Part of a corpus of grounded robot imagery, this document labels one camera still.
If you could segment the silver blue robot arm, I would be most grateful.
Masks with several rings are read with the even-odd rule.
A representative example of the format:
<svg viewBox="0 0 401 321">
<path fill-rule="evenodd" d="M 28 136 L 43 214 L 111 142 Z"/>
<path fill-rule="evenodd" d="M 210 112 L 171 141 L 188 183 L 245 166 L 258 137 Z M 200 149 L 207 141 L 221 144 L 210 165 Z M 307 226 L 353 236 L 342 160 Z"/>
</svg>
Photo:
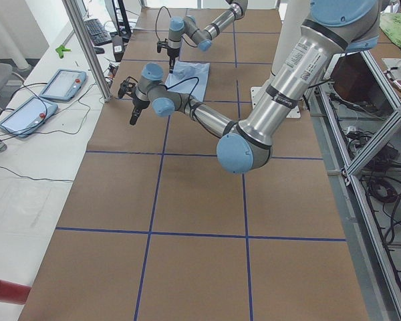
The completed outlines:
<svg viewBox="0 0 401 321">
<path fill-rule="evenodd" d="M 227 3 L 229 8 L 204 28 L 200 28 L 196 24 L 196 19 L 191 15 L 171 17 L 168 37 L 164 41 L 158 40 L 156 44 L 158 53 L 161 52 L 162 48 L 166 49 L 169 57 L 170 74 L 173 73 L 176 59 L 180 56 L 183 35 L 190 38 L 195 47 L 201 51 L 207 51 L 212 46 L 214 38 L 218 37 L 234 21 L 245 16 L 248 1 L 227 1 Z"/>
<path fill-rule="evenodd" d="M 136 124 L 148 107 L 161 117 L 182 112 L 218 138 L 217 158 L 226 171 L 241 174 L 264 166 L 272 154 L 274 132 L 333 56 L 368 50 L 378 41 L 381 1 L 312 1 L 309 7 L 299 41 L 265 82 L 246 119 L 232 121 L 192 94 L 173 92 L 162 80 L 162 68 L 149 63 L 138 81 L 127 78 L 118 90 L 119 97 L 133 101 L 130 123 Z"/>
</svg>

